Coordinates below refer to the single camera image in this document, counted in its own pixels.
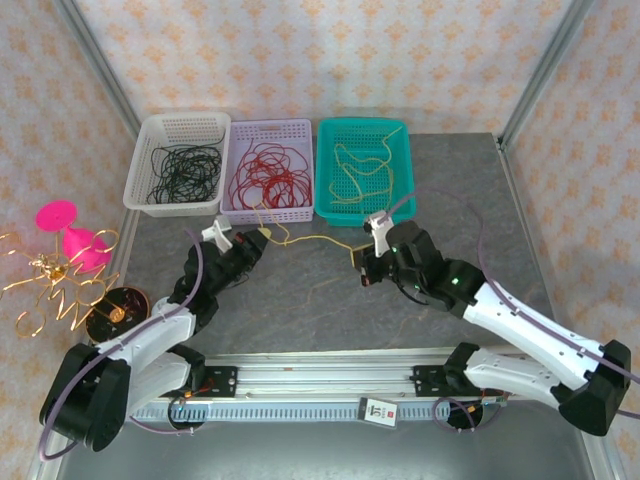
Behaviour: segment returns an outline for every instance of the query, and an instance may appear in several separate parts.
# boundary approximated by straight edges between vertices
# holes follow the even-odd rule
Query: pink object
[[[84,248],[87,248],[87,250],[78,255],[78,252]],[[106,243],[96,237],[94,232],[86,228],[67,227],[62,238],[62,251],[64,254],[70,260],[77,255],[73,265],[82,263],[82,268],[78,270],[79,273],[97,271],[99,267],[109,263],[111,253],[104,252],[107,248],[109,247]]]
[[[73,202],[56,200],[46,204],[36,215],[36,225],[45,232],[59,232],[75,222],[78,209]]]
[[[78,209],[73,202],[56,200],[40,209],[36,215],[36,225],[45,232],[63,230],[62,251],[65,256],[73,260],[73,265],[82,263],[79,273],[97,272],[98,268],[111,260],[111,253],[104,252],[109,247],[91,230],[71,228],[77,215]]]

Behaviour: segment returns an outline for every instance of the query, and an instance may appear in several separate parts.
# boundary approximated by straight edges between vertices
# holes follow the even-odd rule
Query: basket
[[[219,185],[224,184],[227,155],[229,151],[229,126],[231,118],[222,112],[182,112],[152,115],[140,128],[136,148],[133,152],[129,176],[124,189],[123,202],[131,210],[142,210],[152,217],[182,217],[191,215],[215,215],[222,198]],[[153,151],[157,147],[172,145],[207,145],[224,139],[218,148],[222,156],[220,172],[222,178],[216,182],[213,199],[196,203],[148,203],[147,198],[157,184],[153,173]]]
[[[249,149],[251,142],[253,145],[262,142],[272,142],[283,147],[292,147],[298,150],[306,158],[309,169],[307,173],[311,178],[311,205],[297,208],[274,208],[267,213],[260,209],[260,217],[264,223],[292,223],[310,222],[313,219],[313,142],[311,134],[311,122],[306,119],[290,120],[260,120],[251,122],[232,122],[231,135],[229,139],[229,159],[227,161],[226,182],[220,212],[229,218],[232,225],[249,225],[260,223],[258,214],[251,210],[234,210],[229,197],[229,185],[233,179],[238,165],[245,152]],[[292,157],[291,169],[303,168],[305,164],[297,156]],[[247,192],[246,203],[252,200],[256,205],[262,200],[262,190],[255,188],[254,191]]]
[[[388,193],[375,194],[389,188],[390,175],[386,167],[380,168],[381,164],[375,161],[360,163],[349,155],[351,153],[359,160],[369,157],[387,160],[389,151],[383,143],[385,137],[388,137],[386,144],[391,151],[388,163],[393,172],[391,198]],[[336,145],[340,144],[344,145],[346,150],[342,147],[336,148]],[[341,167],[340,164],[355,165],[362,174],[351,168]],[[361,227],[368,215],[388,210],[413,189],[409,131],[403,122],[386,118],[330,118],[320,122],[315,203],[316,213],[324,217],[329,225]],[[338,197],[362,200],[339,203]],[[415,213],[416,202],[412,198],[397,210],[393,220],[407,220]]]

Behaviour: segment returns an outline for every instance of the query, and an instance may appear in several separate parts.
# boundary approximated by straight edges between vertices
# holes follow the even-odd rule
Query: floral wallpaper
[[[79,0],[138,115],[504,128],[570,0]]]
[[[595,2],[509,151],[557,319],[640,372],[640,8]],[[640,412],[634,385],[623,407]],[[640,422],[612,433],[640,478]]]
[[[0,46],[0,233],[20,233],[22,248],[32,254],[52,251],[53,236],[36,231],[33,219],[59,198],[78,205],[77,226],[118,228],[133,140],[53,3],[3,2]],[[0,241],[0,252],[9,247]],[[25,259],[0,256],[0,288],[30,274]],[[0,301],[0,464],[6,479],[26,477],[40,407],[72,344],[65,320],[50,320],[33,339],[17,337],[15,318],[37,292],[25,286]]]

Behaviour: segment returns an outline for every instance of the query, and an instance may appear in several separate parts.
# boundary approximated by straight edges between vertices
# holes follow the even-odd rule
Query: marble surface
[[[484,252],[494,278],[525,303],[550,307],[490,134],[412,135],[416,222],[443,255],[477,265],[476,218],[438,186],[461,193],[482,212]],[[191,246],[184,228],[202,230],[212,217],[155,219],[141,214],[125,284],[151,301],[168,295]],[[360,228],[331,228],[315,217],[290,224],[294,237],[324,233],[350,245],[368,243]],[[272,229],[277,238],[281,232]],[[322,240],[288,247],[269,244],[250,280],[218,297],[211,324],[187,342],[208,355],[455,346],[505,343],[449,314],[409,302],[391,282],[360,285],[348,251]]]

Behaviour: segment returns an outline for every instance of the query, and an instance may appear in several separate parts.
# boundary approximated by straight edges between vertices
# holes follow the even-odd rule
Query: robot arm
[[[429,234],[415,222],[394,225],[385,212],[378,212],[369,217],[365,230],[373,236],[374,245],[354,258],[364,286],[391,279],[413,301],[484,327],[535,360],[516,360],[477,345],[461,344],[445,365],[444,379],[426,379],[433,392],[443,386],[454,391],[500,389],[557,408],[583,431],[606,435],[629,380],[597,359],[628,371],[631,354],[626,346],[615,340],[603,346],[581,337],[519,302],[494,282],[515,307],[510,308],[480,269],[462,260],[443,258]],[[412,297],[406,289],[418,291],[424,300]],[[527,321],[525,315],[547,331]],[[578,349],[569,348],[561,339],[570,340]]]
[[[194,287],[199,270],[195,247],[189,251],[185,274],[173,294],[154,306],[153,319],[166,315],[159,323],[147,328],[151,322],[148,319],[120,337],[93,347],[80,343],[67,352],[40,411],[42,424],[80,370],[117,345],[122,348],[102,359],[73,387],[53,421],[54,431],[100,451],[113,441],[126,417],[149,400],[185,385],[190,390],[201,387],[204,357],[180,342],[211,321],[218,309],[216,296],[253,268],[267,244],[258,230],[238,233],[232,241],[219,238],[230,228],[224,223],[221,226],[219,219],[213,230],[203,232],[205,240],[212,239],[215,244],[200,243],[202,280],[186,308],[167,315],[187,299]]]

